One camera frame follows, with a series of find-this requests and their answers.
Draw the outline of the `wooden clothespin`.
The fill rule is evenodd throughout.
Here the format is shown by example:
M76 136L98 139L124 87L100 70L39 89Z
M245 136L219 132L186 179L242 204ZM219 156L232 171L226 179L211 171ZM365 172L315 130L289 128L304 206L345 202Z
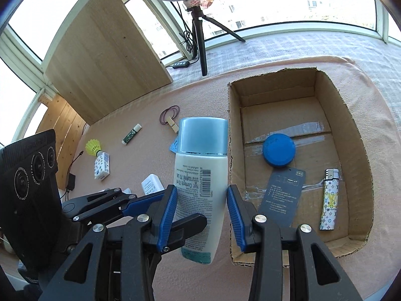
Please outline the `wooden clothespin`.
M168 116L168 117L166 118L166 122L167 122L167 124L171 127L171 129L173 130L173 132L174 132L175 134L178 134L178 132L179 132L179 127L178 127L178 125L175 123L174 119L171 118L170 116Z

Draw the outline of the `pine plank headboard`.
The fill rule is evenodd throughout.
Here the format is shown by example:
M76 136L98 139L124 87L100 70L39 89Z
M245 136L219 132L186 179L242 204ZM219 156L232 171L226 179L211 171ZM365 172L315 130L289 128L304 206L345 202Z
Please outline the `pine plank headboard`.
M51 128L56 133L55 152L58 164L56 181L58 188L64 190L67 185L68 168L74 159L86 123L60 95L55 95L52 100L42 95L39 97L39 102L48 109L36 133Z

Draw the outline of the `blue phone stand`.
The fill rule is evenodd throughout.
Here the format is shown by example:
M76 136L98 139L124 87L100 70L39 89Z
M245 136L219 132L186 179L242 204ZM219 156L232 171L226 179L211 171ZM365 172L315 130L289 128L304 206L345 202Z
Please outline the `blue phone stand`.
M170 144L169 150L175 154L177 153L177 146L178 146L178 137L176 137L172 142L172 144Z

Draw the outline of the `cardboard box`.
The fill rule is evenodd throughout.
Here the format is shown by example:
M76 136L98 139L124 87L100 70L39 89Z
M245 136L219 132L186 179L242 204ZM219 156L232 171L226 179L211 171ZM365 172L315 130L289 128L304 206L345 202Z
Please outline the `cardboard box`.
M287 68L243 78L229 85L230 181L246 200L259 206L272 166L262 144L275 133L292 138L290 166L305 172L293 226L318 230L328 169L338 169L339 204L333 230L318 235L337 258L358 252L373 223L373 183L366 148L351 112L327 71Z

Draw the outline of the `white lotion bottle blue cap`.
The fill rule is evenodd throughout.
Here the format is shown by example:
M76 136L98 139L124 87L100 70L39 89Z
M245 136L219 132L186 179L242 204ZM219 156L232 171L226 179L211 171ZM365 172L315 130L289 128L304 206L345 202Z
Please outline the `white lotion bottle blue cap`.
M227 120L180 120L173 178L178 192L174 220L195 213L207 219L203 231L185 241L181 254L193 262L211 264L220 241L228 188Z

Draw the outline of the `black paper card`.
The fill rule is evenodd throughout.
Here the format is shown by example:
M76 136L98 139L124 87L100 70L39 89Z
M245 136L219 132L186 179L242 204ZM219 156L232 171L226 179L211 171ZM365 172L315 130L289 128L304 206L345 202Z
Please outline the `black paper card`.
M280 227L290 227L305 184L306 172L292 167L274 169L258 208Z

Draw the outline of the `patterned lighter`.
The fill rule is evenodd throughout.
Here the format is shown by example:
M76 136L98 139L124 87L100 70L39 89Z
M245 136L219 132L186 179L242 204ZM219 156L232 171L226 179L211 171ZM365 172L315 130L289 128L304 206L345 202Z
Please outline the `patterned lighter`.
M339 200L339 170L326 169L320 230L334 230Z

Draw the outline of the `black tripod stand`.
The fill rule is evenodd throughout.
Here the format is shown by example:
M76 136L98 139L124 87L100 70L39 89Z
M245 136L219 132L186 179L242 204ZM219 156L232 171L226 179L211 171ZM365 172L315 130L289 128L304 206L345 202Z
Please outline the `black tripod stand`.
M205 47L205 39L204 39L204 32L203 32L203 20L216 25L224 32L228 33L229 35L233 36L235 39L239 40L240 42L245 43L245 40L236 34L234 31L230 30L222 23L219 23L217 20L204 15L203 11L201 10L200 6L194 6L188 9L192 16L192 29L193 34L195 36L195 46L198 50L198 55L200 59L200 67L203 76L206 76L208 73L207 68L207 57L206 57L206 47Z

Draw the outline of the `blue round container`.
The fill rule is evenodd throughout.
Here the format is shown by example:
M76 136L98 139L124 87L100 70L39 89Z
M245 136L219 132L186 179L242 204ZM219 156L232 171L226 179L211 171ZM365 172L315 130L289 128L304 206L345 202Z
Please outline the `blue round container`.
M286 134L271 134L262 144L262 155L272 167L285 167L294 160L296 146Z

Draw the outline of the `large oak wood board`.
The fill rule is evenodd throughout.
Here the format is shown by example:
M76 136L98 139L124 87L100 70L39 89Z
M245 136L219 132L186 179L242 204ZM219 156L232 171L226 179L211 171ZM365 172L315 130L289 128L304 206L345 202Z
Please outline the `large oak wood board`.
M173 81L122 0L78 0L43 69L89 125Z

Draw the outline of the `yellow shuttlecock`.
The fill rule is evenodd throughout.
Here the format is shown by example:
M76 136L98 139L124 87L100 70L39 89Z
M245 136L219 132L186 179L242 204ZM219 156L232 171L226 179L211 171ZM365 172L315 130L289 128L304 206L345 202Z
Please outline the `yellow shuttlecock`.
M85 145L87 154L97 157L101 152L101 143L98 139L91 139Z

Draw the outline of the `white usb wall charger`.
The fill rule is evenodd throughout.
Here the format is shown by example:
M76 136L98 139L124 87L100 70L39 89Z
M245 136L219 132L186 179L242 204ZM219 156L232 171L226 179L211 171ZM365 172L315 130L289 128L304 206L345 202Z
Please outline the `white usb wall charger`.
M149 174L142 182L141 187L145 195L161 192L164 190L159 177L155 174Z

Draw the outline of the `star pattern tissue pack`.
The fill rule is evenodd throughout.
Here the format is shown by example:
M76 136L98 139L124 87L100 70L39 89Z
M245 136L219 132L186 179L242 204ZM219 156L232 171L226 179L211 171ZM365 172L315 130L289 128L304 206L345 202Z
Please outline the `star pattern tissue pack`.
M110 155L99 151L94 162L94 178L104 180L110 174Z

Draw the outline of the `black power adapter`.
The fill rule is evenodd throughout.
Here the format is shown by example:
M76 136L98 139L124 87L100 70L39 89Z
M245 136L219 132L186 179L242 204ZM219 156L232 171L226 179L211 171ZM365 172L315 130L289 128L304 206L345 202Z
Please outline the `black power adapter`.
M74 174L72 174L72 173L70 173L68 175L67 185L65 187L66 190L68 190L68 191L73 191L74 190L74 188L75 188L75 178L76 178L76 176Z

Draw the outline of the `green lip balm stick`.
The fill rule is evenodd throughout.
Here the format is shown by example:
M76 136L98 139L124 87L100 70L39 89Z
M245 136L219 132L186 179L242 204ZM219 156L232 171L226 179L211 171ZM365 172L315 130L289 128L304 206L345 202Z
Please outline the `green lip balm stick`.
M142 126L140 124L136 124L129 131L129 133L126 135L126 137L124 137L124 139L122 139L122 144L127 145L141 129L142 129Z

